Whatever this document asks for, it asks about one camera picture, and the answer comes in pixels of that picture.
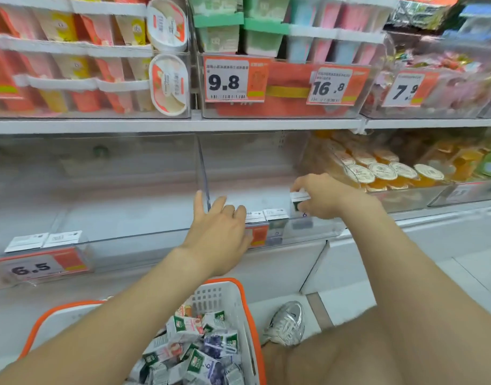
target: hand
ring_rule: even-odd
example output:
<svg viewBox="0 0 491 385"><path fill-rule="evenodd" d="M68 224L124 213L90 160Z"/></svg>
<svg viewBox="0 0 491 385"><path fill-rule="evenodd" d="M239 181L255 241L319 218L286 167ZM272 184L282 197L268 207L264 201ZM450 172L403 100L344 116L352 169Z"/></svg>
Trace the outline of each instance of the hand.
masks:
<svg viewBox="0 0 491 385"><path fill-rule="evenodd" d="M208 278L222 276L235 267L252 240L245 234L245 207L235 210L225 203L226 197L219 197L204 213L203 193L198 190L193 200L193 223L181 245Z"/></svg>
<svg viewBox="0 0 491 385"><path fill-rule="evenodd" d="M327 173L299 177L290 192L299 192L302 188L311 199L303 201L297 208L320 219L341 217L345 205L368 197L362 191L335 180Z"/></svg>

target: green lid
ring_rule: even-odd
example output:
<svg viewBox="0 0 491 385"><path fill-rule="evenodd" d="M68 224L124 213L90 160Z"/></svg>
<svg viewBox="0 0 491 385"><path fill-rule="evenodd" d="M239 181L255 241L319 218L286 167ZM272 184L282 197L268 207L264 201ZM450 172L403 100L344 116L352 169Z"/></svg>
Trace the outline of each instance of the green lid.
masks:
<svg viewBox="0 0 491 385"><path fill-rule="evenodd" d="M249 31L268 32L279 35L288 35L290 33L290 25L288 24L252 19L250 17L244 19L244 28Z"/></svg>
<svg viewBox="0 0 491 385"><path fill-rule="evenodd" d="M217 27L223 25L242 25L244 24L243 12L237 12L233 14L222 15L195 15L193 17L193 24L196 28L203 27Z"/></svg>

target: shopping basket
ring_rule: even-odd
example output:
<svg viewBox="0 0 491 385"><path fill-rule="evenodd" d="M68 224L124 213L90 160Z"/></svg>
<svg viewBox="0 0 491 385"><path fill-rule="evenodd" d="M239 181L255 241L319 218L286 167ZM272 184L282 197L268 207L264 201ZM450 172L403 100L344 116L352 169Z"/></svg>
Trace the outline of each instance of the shopping basket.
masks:
<svg viewBox="0 0 491 385"><path fill-rule="evenodd" d="M33 325L19 359L103 303L105 301L80 301L48 310ZM226 323L238 331L245 385L267 385L258 332L240 281L234 278L208 280L186 303L190 303L196 315L207 311L226 312Z"/></svg>

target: shoe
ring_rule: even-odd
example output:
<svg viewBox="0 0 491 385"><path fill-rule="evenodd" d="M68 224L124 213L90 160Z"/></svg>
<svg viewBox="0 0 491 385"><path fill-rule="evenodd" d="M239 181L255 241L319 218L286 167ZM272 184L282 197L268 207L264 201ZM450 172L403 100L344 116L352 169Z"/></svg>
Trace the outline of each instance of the shoe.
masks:
<svg viewBox="0 0 491 385"><path fill-rule="evenodd" d="M263 343L278 343L284 346L299 344L305 333L304 310L298 301L284 304L272 317L263 332Z"/></svg>

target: forearm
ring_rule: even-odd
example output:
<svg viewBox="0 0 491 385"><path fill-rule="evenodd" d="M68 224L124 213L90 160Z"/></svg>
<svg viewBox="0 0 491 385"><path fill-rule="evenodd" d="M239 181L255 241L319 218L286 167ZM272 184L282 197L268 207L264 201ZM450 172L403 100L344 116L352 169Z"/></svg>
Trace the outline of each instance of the forearm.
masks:
<svg viewBox="0 0 491 385"><path fill-rule="evenodd" d="M129 289L0 374L0 385L120 385L177 308L207 278L173 250Z"/></svg>
<svg viewBox="0 0 491 385"><path fill-rule="evenodd" d="M491 383L490 314L406 236L376 199L348 204L342 218L358 245L408 383Z"/></svg>

